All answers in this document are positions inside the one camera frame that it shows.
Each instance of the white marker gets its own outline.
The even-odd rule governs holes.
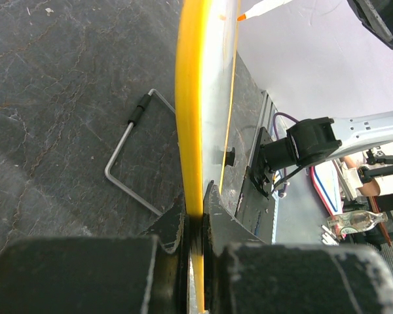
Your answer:
[[[244,21],[248,18],[253,18],[254,16],[262,15],[268,11],[271,11],[281,5],[285,5],[293,0],[263,0],[256,3],[251,9],[246,11],[245,14],[238,17],[238,21]]]

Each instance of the purple cable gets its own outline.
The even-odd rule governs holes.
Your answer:
[[[272,117],[272,126],[274,127],[274,133],[276,136],[276,140],[280,139],[280,136],[278,134],[278,128],[276,127],[276,117],[277,116],[283,116],[284,118],[290,119],[292,122],[297,123],[298,120],[294,118],[293,116],[290,116],[289,114],[286,113],[275,113],[274,116]],[[287,176],[287,168],[284,168],[284,178]],[[284,183],[283,189],[279,192],[280,197],[284,197],[284,193],[287,190],[287,184]]]

